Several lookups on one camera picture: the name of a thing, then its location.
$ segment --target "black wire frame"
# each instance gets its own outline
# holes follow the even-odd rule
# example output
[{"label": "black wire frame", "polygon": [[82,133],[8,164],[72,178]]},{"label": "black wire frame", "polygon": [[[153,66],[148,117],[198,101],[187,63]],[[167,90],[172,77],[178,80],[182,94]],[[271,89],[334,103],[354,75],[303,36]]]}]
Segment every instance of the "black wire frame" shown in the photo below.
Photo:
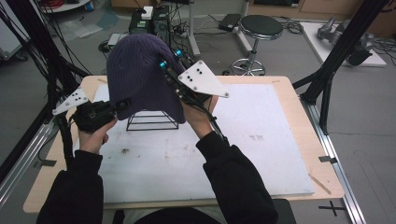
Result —
[{"label": "black wire frame", "polygon": [[[128,124],[126,126],[126,131],[154,131],[154,130],[177,130],[178,123],[172,119],[169,115],[167,115],[164,111],[161,111],[161,115],[136,115],[133,114],[128,118]],[[137,119],[163,119],[163,121],[135,121]],[[136,124],[146,126],[146,128],[137,128]]]}]

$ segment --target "round stool seat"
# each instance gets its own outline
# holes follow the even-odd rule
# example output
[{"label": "round stool seat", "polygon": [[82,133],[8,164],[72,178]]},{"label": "round stool seat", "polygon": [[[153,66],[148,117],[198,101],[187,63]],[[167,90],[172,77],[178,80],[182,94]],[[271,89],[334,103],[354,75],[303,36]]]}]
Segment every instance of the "round stool seat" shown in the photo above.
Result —
[{"label": "round stool seat", "polygon": [[245,35],[264,40],[278,39],[283,31],[279,21],[262,15],[251,15],[242,18],[239,27]]}]

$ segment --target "person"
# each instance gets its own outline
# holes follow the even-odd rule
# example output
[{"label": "person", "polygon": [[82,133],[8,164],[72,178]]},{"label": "person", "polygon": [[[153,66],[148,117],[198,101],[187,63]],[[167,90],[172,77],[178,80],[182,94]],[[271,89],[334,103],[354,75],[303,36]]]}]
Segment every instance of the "person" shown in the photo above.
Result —
[{"label": "person", "polygon": [[[217,100],[212,97],[205,102],[209,111],[213,111]],[[212,130],[205,113],[183,103],[182,107],[186,121],[200,139],[196,146],[205,157],[204,170],[227,223],[276,223],[277,211],[253,163],[237,146],[229,147]],[[104,189],[98,175],[102,160],[99,150],[108,140],[106,132],[116,122],[109,122],[93,134],[78,132],[80,150],[70,169],[57,175],[36,223],[102,223]],[[179,217],[168,211],[160,210],[136,223],[218,223],[190,208],[177,210]]]}]

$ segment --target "cardboard box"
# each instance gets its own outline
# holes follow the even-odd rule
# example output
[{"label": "cardboard box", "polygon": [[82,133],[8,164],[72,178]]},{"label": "cardboard box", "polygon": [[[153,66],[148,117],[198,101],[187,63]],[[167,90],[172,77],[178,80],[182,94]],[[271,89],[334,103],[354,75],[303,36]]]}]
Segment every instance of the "cardboard box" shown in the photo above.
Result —
[{"label": "cardboard box", "polygon": [[151,0],[111,0],[112,7],[145,7],[152,6]]},{"label": "cardboard box", "polygon": [[389,38],[396,35],[396,1],[387,4],[367,29],[377,37]]}]

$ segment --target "white metal bracket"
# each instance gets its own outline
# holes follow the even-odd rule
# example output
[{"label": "white metal bracket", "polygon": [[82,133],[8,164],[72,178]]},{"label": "white metal bracket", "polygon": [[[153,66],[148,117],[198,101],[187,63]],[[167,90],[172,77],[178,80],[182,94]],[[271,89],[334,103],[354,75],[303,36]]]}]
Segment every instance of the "white metal bracket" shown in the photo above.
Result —
[{"label": "white metal bracket", "polygon": [[56,109],[52,110],[53,115],[59,115],[78,105],[87,103],[88,97],[81,87],[78,87],[67,99],[61,103]]},{"label": "white metal bracket", "polygon": [[178,79],[192,91],[222,97],[230,96],[228,90],[202,60],[180,74]]}]

